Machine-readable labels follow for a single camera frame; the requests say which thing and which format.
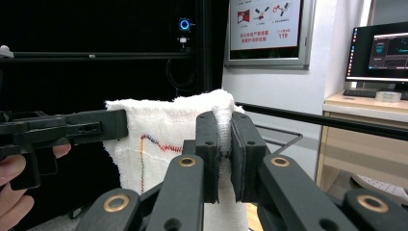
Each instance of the finger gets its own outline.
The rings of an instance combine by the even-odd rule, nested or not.
[[[14,191],[10,183],[0,192],[0,218],[18,202],[27,190]]]
[[[64,145],[59,145],[59,146],[53,146],[52,147],[54,151],[54,155],[57,158],[60,158],[64,155],[66,155],[70,150],[71,150],[71,144],[64,144]]]
[[[0,230],[9,230],[15,227],[34,206],[34,199],[23,195],[4,216],[0,217]]]
[[[8,156],[0,162],[0,186],[19,175],[25,168],[26,161],[21,155]]]

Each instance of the computer monitor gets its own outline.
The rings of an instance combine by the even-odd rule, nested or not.
[[[345,80],[408,90],[408,22],[355,27]]]

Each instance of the poster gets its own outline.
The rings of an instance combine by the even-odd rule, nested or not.
[[[301,0],[231,0],[231,51],[296,47]]]

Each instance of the white towel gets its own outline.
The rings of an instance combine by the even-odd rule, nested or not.
[[[195,139],[198,115],[213,111],[221,153],[228,153],[232,112],[243,113],[225,90],[178,97],[173,102],[125,99],[107,101],[106,105],[107,110],[126,111],[129,136],[120,141],[104,141],[104,147],[119,169],[121,187],[137,193],[163,181],[169,162],[181,154],[184,140]],[[246,207],[235,201],[230,173],[230,160],[221,158],[219,203],[204,204],[204,230],[248,230]]]

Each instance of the wall-mounted display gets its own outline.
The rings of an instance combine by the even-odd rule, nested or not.
[[[225,65],[308,68],[315,0],[231,0]]]

